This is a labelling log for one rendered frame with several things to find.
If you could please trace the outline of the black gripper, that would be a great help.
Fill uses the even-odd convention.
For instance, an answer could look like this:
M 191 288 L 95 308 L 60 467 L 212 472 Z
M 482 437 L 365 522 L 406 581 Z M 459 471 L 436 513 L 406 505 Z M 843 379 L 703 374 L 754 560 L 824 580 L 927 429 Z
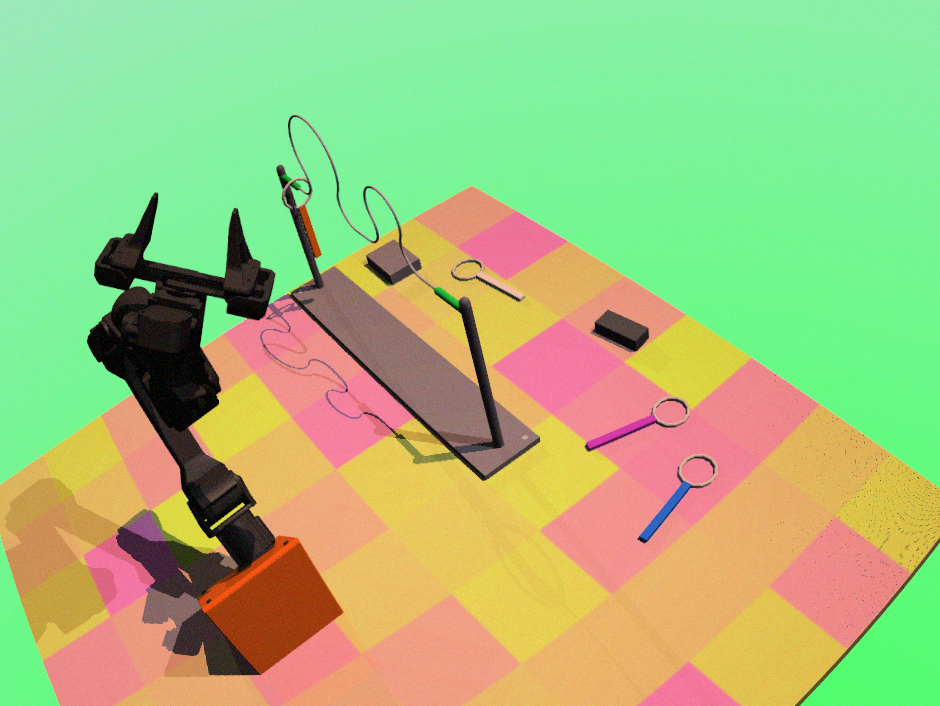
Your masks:
M 94 265 L 97 283 L 106 287 L 128 291 L 134 279 L 156 283 L 154 299 L 158 306 L 190 312 L 190 307 L 203 303 L 203 321 L 194 347 L 202 337 L 207 296 L 223 298 L 227 314 L 259 320 L 266 316 L 272 293 L 275 272 L 262 268 L 252 258 L 243 235 L 239 210 L 234 208 L 228 227 L 228 249 L 225 278 L 199 271 L 146 260 L 143 257 L 151 241 L 158 205 L 158 192 L 148 203 L 135 234 L 123 238 L 110 238 Z

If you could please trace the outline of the magenta square bar with beige loop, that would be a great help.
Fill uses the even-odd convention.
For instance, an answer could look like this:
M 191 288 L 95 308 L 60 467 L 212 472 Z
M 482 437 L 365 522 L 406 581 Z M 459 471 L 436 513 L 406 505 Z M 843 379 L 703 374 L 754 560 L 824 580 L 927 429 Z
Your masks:
M 660 420 L 660 419 L 656 416 L 656 408 L 658 407 L 658 405 L 659 405 L 660 403 L 662 403 L 663 401 L 666 401 L 666 400 L 677 400 L 677 401 L 680 401 L 681 403 L 683 403 L 683 404 L 686 406 L 686 415 L 685 415 L 685 417 L 684 417 L 683 420 L 680 420 L 680 421 L 678 421 L 678 422 L 676 422 L 676 423 L 666 423 L 666 422 Z M 615 430 L 615 431 L 609 432 L 608 434 L 605 434 L 605 435 L 603 435 L 603 436 L 600 436 L 600 437 L 598 437 L 598 438 L 595 438 L 595 439 L 593 439 L 593 440 L 590 440 L 590 441 L 586 442 L 586 444 L 587 444 L 586 447 L 588 448 L 589 452 L 591 452 L 591 451 L 593 451 L 593 450 L 596 450 L 596 449 L 601 448 L 601 447 L 603 447 L 603 446 L 605 446 L 605 445 L 607 445 L 607 444 L 610 444 L 610 443 L 612 443 L 612 442 L 615 442 L 615 441 L 621 439 L 622 437 L 624 437 L 624 436 L 626 436 L 626 435 L 629 435 L 629 434 L 631 434 L 631 433 L 634 433 L 634 432 L 636 432 L 636 431 L 638 431 L 638 430 L 640 430 L 640 429 L 643 429 L 643 428 L 645 428 L 645 427 L 648 427 L 649 425 L 652 425 L 652 424 L 657 423 L 657 422 L 658 422 L 659 424 L 663 425 L 663 426 L 666 426 L 666 427 L 676 427 L 676 426 L 679 426 L 679 425 L 683 424 L 683 423 L 689 418 L 689 416 L 690 416 L 690 406 L 689 406 L 689 404 L 687 404 L 687 402 L 686 402 L 684 399 L 682 399 L 682 398 L 680 398 L 680 397 L 678 397 L 678 396 L 665 396 L 664 398 L 659 399 L 659 400 L 653 405 L 652 415 L 650 415 L 650 416 L 648 416 L 648 417 L 645 417 L 645 418 L 643 418 L 643 419 L 640 419 L 639 421 L 636 421 L 636 422 L 631 423 L 631 424 L 629 424 L 629 425 L 626 425 L 625 427 L 622 427 L 622 428 L 617 429 L 617 430 Z

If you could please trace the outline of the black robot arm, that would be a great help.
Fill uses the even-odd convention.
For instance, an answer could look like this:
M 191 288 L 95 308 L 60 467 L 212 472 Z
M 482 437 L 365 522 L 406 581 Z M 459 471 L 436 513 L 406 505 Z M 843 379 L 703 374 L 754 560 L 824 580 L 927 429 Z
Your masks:
M 217 537 L 241 571 L 274 547 L 275 536 L 250 511 L 257 502 L 241 476 L 206 455 L 188 429 L 219 405 L 221 392 L 201 342 L 179 352 L 195 346 L 203 303 L 181 311 L 158 306 L 154 294 L 142 286 L 123 291 L 90 329 L 88 347 L 128 384 L 180 467 L 182 491 L 199 527 L 208 538 Z M 211 530 L 242 502 L 244 507 Z

